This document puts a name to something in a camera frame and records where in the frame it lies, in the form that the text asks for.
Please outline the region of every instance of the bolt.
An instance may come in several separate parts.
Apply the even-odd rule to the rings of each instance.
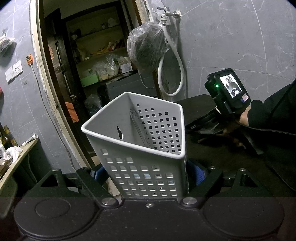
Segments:
[[[183,198],[182,202],[185,205],[193,205],[197,203],[197,200],[194,197],[185,197]]]
[[[105,206],[112,206],[116,204],[116,199],[113,197],[106,197],[106,198],[103,198],[101,202]]]
[[[154,207],[154,203],[147,203],[145,206],[146,206],[147,208]]]

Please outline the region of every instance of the basket rim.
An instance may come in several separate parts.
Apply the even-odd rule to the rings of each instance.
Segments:
[[[122,141],[122,140],[117,140],[117,139],[114,139],[114,138],[111,138],[111,137],[108,137],[108,136],[105,136],[105,135],[102,135],[102,134],[95,133],[95,132],[90,131],[90,130],[88,130],[86,128],[86,126],[93,119],[95,119],[100,114],[100,112],[102,112],[105,108],[107,108],[109,105],[111,105],[113,102],[115,102],[116,100],[118,100],[119,98],[121,98],[124,95],[138,95],[138,96],[143,96],[145,98],[156,99],[156,98],[153,98],[153,97],[150,97],[150,96],[140,95],[140,94],[136,94],[136,93],[132,93],[132,92],[124,92],[121,95],[117,96],[112,101],[110,101],[107,105],[105,105],[102,109],[100,109],[97,113],[95,113],[89,120],[87,120],[81,127],[82,132],[87,134],[87,135],[97,137],[97,138],[100,138],[100,139],[108,141],[108,142],[112,142],[112,143],[115,143],[115,144],[118,144],[118,145],[121,145],[121,146],[124,146],[124,147],[128,147],[128,148],[133,148],[133,149],[143,151],[143,152],[146,152],[146,153],[155,154],[155,155],[163,156],[163,157],[169,157],[169,158],[173,158],[173,159],[183,159],[185,157],[185,154],[186,154],[186,152],[185,152],[185,141],[186,140],[185,140],[185,125],[184,125],[183,108],[182,108],[181,105],[179,105],[177,103],[174,103],[174,102],[166,101],[166,100],[163,100],[163,99],[157,99],[159,101],[174,104],[174,105],[176,105],[176,106],[178,106],[180,108],[181,125],[182,125],[181,153],[180,154],[167,153],[167,152],[163,152],[163,151],[160,151],[160,150],[155,150],[155,149],[151,149],[151,148],[148,148],[148,147],[128,143],[128,142],[125,142],[125,141]]]

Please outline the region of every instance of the device screen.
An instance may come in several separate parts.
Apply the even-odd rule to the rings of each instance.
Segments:
[[[242,89],[240,88],[239,84],[232,74],[222,76],[220,77],[220,80],[222,81],[232,98],[242,92]]]

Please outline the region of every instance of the handheld device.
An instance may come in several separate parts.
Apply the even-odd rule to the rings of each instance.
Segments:
[[[205,87],[215,101],[217,111],[226,119],[242,114],[251,103],[249,94],[233,69],[209,74]]]

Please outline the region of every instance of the white switch plate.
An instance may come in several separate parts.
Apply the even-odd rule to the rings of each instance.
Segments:
[[[9,82],[14,78],[13,68],[10,67],[8,70],[5,71],[6,81]]]
[[[14,64],[12,68],[14,76],[18,76],[22,72],[22,64],[20,60],[16,64]]]

